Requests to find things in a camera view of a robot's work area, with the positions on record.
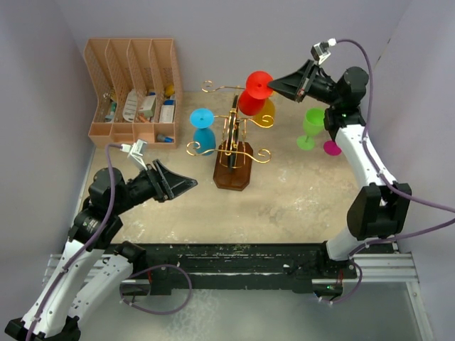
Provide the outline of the red wine glass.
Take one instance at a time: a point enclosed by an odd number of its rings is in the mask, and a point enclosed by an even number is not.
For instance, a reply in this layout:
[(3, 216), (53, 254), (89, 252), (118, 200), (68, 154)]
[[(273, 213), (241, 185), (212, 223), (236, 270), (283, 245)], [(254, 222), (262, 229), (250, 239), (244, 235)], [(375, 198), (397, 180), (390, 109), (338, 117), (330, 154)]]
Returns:
[(266, 99), (273, 93), (268, 86), (272, 80), (273, 77), (263, 70), (254, 71), (248, 76), (238, 100), (238, 108), (244, 115), (252, 117), (262, 110)]

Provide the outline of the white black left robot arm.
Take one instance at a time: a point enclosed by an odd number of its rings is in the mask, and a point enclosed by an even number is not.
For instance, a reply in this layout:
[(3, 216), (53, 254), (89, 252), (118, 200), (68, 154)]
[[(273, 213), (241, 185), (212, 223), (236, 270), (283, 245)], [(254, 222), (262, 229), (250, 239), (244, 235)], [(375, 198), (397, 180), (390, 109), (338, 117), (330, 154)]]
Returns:
[(9, 321), (6, 334), (15, 340), (78, 340), (82, 326), (105, 298), (127, 277), (139, 278), (146, 271), (145, 249), (124, 242), (87, 278), (121, 229), (121, 214), (149, 199), (175, 199), (197, 184), (158, 160), (130, 180), (112, 166), (97, 171), (55, 271), (31, 309)]

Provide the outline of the green wine glass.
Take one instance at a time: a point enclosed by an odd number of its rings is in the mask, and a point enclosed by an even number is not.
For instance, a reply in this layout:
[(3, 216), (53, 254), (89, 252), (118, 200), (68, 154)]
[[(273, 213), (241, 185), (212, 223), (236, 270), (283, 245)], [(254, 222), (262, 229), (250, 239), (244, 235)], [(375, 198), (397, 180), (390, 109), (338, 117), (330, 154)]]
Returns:
[(304, 150), (310, 151), (315, 146), (314, 137), (324, 129), (324, 110), (321, 108), (312, 108), (306, 111), (303, 120), (304, 135), (296, 140), (297, 146)]

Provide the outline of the pink wine glass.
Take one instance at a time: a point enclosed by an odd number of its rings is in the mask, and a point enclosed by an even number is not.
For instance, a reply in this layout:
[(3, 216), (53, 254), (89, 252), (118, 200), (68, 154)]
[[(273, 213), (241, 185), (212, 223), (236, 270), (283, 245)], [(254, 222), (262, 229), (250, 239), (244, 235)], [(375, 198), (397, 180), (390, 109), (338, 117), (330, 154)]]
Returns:
[(334, 141), (326, 141), (323, 144), (323, 150), (330, 156), (339, 156), (342, 153), (342, 150)]

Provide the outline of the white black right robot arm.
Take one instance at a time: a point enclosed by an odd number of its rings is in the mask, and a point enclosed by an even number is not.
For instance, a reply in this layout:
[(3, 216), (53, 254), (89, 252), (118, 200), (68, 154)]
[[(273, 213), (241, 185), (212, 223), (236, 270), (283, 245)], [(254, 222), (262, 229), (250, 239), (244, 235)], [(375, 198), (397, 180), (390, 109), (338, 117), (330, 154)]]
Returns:
[(311, 97), (328, 105), (324, 128), (342, 150), (360, 188), (348, 210), (346, 228), (326, 242), (327, 254), (316, 260), (316, 270), (324, 278), (334, 277), (341, 270), (341, 261), (349, 259), (360, 245), (397, 236), (410, 206), (408, 199), (396, 194), (397, 190), (411, 194), (410, 186), (399, 183), (385, 167), (365, 130), (360, 101), (368, 81), (367, 72), (356, 66), (334, 81), (307, 60), (296, 72), (267, 84), (294, 102)]

